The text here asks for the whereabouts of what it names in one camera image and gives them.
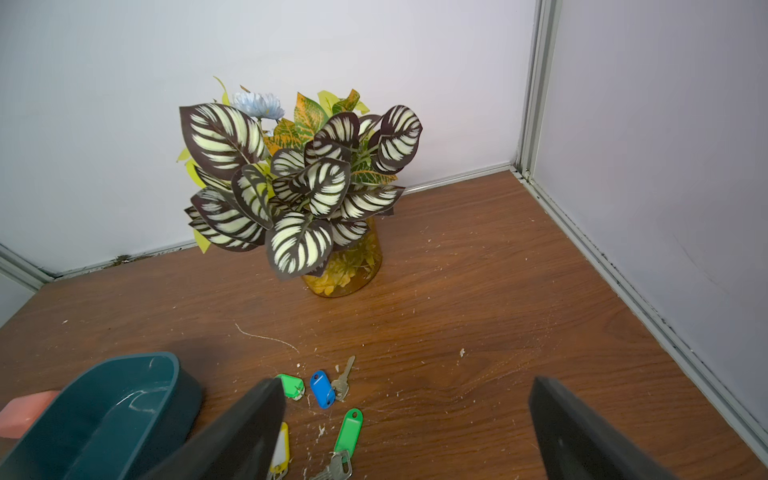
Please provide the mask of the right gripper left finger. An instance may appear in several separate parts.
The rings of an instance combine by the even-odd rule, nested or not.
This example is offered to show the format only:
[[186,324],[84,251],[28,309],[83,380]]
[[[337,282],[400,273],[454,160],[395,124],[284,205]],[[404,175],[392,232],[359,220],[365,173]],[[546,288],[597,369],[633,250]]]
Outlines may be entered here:
[[282,383],[264,379],[144,479],[266,479],[285,413]]

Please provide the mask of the green tag key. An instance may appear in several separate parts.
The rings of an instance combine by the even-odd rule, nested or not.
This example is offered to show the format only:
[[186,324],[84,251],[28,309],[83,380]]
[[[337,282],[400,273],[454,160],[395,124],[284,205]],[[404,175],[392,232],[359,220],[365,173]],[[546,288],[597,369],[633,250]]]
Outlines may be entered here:
[[350,409],[343,418],[329,463],[311,480],[348,480],[353,475],[352,457],[364,423],[364,415],[357,408]]
[[305,394],[306,387],[304,381],[301,378],[287,375],[278,374],[276,376],[280,380],[284,395],[293,401],[299,401]]

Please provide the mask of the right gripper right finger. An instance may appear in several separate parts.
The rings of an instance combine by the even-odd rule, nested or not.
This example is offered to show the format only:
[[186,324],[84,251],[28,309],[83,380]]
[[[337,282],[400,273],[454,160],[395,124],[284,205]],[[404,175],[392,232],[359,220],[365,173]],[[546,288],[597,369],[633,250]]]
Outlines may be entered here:
[[549,479],[675,477],[555,378],[535,378],[529,410]]

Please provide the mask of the yellow white tag key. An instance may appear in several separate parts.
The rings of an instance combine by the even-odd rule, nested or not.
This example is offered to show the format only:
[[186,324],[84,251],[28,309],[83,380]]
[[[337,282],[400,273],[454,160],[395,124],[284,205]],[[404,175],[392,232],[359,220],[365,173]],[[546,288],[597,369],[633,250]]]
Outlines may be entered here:
[[290,459],[289,427],[286,422],[282,422],[270,463],[268,479],[283,479],[288,473]]

